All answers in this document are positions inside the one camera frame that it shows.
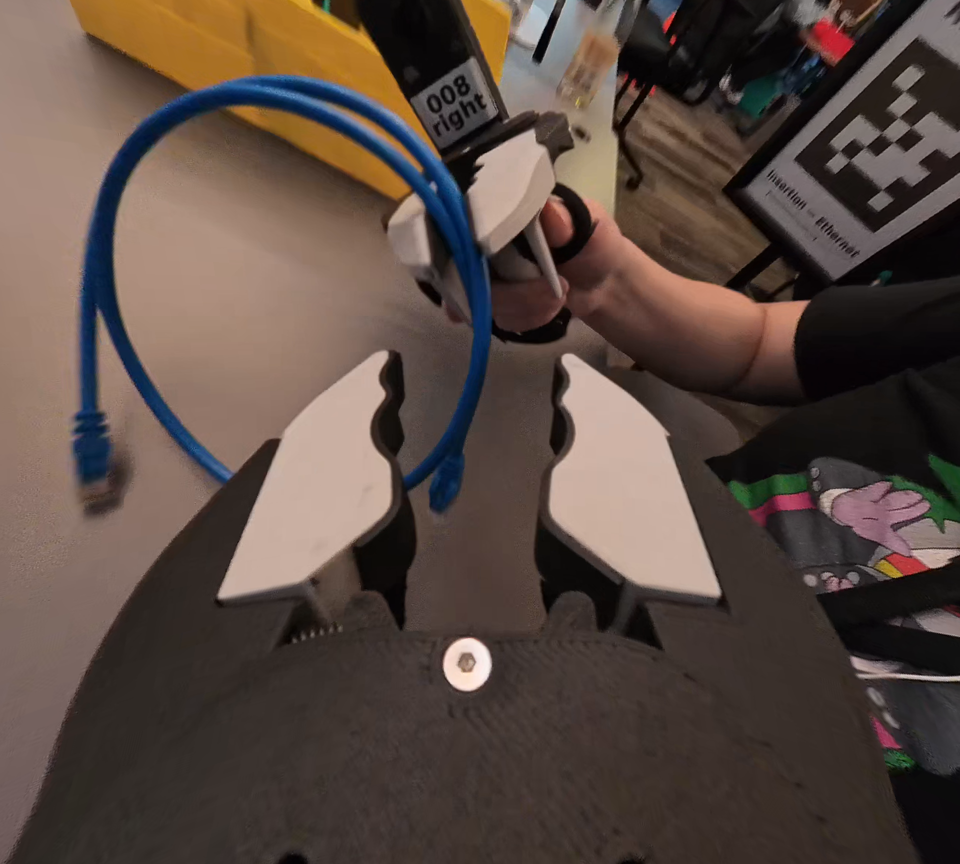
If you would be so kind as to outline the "black office chair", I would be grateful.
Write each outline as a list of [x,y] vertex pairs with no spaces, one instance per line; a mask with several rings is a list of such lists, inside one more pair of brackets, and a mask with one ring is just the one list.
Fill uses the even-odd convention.
[[618,72],[624,77],[615,103],[635,86],[637,92],[614,126],[619,153],[630,166],[626,181],[636,190],[642,168],[628,143],[628,131],[641,106],[655,89],[702,103],[745,46],[750,36],[786,0],[681,0],[668,30],[661,19],[643,7],[619,54]]

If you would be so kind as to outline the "person's right hand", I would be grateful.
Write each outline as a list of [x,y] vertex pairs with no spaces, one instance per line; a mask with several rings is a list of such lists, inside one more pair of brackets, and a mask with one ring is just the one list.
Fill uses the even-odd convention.
[[593,232],[570,261],[558,266],[560,294],[541,274],[522,280],[494,278],[490,282],[492,318],[499,330],[536,330],[549,324],[565,308],[578,318],[586,318],[603,303],[613,282],[627,272],[638,248],[622,234],[600,203],[587,199],[584,206]]

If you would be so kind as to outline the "clear plastic bottle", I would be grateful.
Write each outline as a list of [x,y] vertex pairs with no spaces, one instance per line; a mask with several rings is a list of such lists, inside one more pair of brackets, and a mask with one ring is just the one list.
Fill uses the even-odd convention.
[[643,7],[643,0],[577,0],[574,29],[579,45],[558,85],[558,96],[586,109],[615,69]]

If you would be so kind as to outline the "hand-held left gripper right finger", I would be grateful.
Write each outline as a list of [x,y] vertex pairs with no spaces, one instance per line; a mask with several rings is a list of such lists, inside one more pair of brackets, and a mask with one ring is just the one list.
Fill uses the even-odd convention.
[[715,608],[722,588],[669,433],[628,390],[573,354],[555,366],[538,500],[546,609],[564,594],[599,625],[637,625],[648,602]]

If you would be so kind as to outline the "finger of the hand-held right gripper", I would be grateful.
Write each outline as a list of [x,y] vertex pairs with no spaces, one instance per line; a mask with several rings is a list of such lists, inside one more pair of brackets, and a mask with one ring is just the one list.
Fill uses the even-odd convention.
[[476,158],[466,200],[481,253],[491,258],[517,238],[539,216],[553,187],[553,160],[534,130]]
[[419,195],[410,193],[396,206],[386,220],[386,234],[396,260],[420,292],[457,321],[471,323],[470,306],[452,250]]

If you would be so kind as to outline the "black framed marker sign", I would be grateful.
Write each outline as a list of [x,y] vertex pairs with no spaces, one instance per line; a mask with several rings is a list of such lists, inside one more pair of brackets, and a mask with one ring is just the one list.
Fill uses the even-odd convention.
[[958,1],[896,0],[728,182],[768,245],[727,287],[864,281],[958,228]]

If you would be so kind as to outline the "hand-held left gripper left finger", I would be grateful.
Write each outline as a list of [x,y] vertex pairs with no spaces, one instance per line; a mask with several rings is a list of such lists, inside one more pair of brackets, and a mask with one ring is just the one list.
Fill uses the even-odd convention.
[[222,605],[295,599],[319,624],[381,594],[399,624],[407,579],[402,357],[381,350],[284,430],[218,591]]

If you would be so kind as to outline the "person's right forearm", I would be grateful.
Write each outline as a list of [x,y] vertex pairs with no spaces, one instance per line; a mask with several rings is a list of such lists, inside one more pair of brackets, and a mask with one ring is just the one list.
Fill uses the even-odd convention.
[[771,406],[806,400],[797,359],[805,301],[757,302],[682,277],[633,245],[589,295],[581,318],[680,389]]

